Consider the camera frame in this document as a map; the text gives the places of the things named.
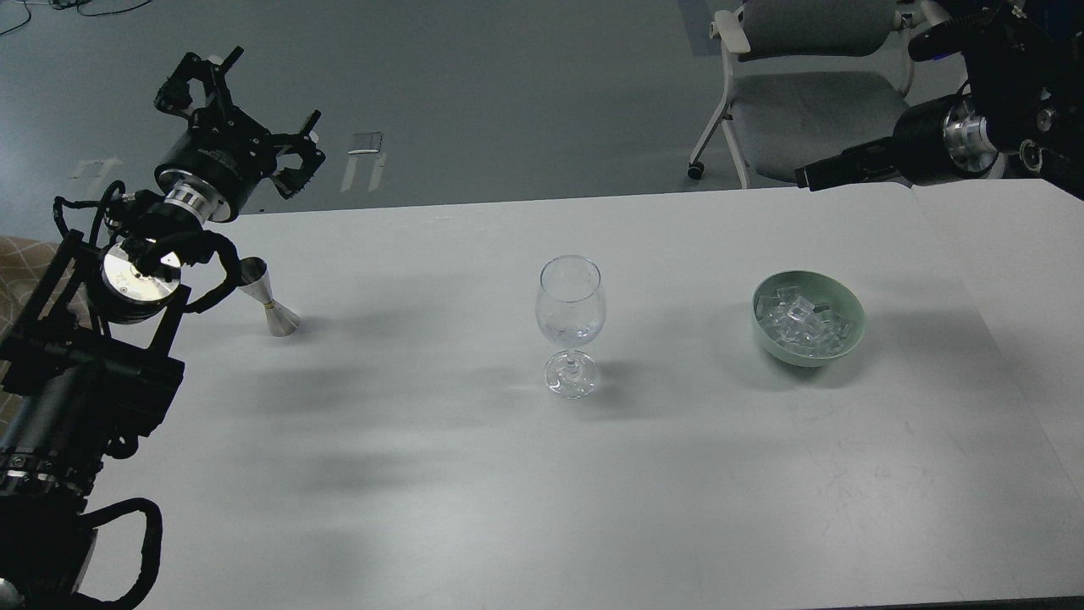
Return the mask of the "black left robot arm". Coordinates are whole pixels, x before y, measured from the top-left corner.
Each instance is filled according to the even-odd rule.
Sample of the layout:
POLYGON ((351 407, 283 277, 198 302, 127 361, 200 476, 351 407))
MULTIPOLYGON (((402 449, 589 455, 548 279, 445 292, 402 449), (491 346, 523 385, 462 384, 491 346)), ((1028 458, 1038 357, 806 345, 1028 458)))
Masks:
POLYGON ((209 229, 236 220, 263 179, 283 198, 325 155, 312 112, 275 134, 234 103, 225 59, 188 53, 154 104, 186 121, 155 169, 158 189, 114 181, 96 200, 52 205, 62 239, 3 337, 4 609, 136 609, 158 580, 163 515, 146 498, 86 509, 104 458, 136 455, 185 377, 170 350, 182 317, 241 291, 284 337, 299 317, 274 298, 261 258, 209 229))

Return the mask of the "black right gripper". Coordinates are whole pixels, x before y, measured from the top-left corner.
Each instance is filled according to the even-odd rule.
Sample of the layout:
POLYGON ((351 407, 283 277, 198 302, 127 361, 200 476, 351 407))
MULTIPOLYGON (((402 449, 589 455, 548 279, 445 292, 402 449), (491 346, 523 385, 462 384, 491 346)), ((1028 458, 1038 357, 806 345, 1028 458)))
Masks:
POLYGON ((932 186, 986 177, 999 156, 972 94, 956 93, 905 111, 892 138, 856 144, 799 167, 793 176, 810 191, 877 184, 901 176, 915 185, 932 186))

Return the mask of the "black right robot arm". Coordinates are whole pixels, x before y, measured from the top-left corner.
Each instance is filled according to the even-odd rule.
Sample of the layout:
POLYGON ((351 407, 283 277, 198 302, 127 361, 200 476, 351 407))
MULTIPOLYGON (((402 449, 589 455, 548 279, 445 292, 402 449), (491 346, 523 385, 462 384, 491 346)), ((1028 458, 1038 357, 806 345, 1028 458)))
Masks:
POLYGON ((796 170, 820 191, 905 178, 933 186, 991 177, 1015 156, 1027 173, 1081 197, 1081 57, 1025 14, 1022 1, 957 13, 925 1, 929 22, 909 40, 916 62, 960 54, 965 85, 905 111, 883 137, 796 170))

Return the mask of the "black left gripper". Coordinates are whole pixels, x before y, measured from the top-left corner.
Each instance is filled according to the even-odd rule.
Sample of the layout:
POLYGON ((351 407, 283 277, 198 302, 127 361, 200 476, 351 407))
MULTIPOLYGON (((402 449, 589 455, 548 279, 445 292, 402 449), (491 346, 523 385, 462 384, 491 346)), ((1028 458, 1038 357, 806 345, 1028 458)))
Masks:
POLYGON ((163 193, 182 184, 197 190, 210 208, 204 219, 212 223, 232 223, 269 176, 283 200, 297 196, 326 159, 313 134, 320 109, 312 111, 294 134, 271 134, 251 117, 240 116, 225 74, 243 53, 243 47, 234 47, 225 59, 189 52, 154 99, 155 109, 188 121, 185 132, 156 166, 156 184, 163 193), (202 107, 192 96, 193 81, 202 85, 202 107), (281 156, 296 156, 301 165, 276 169, 281 156))

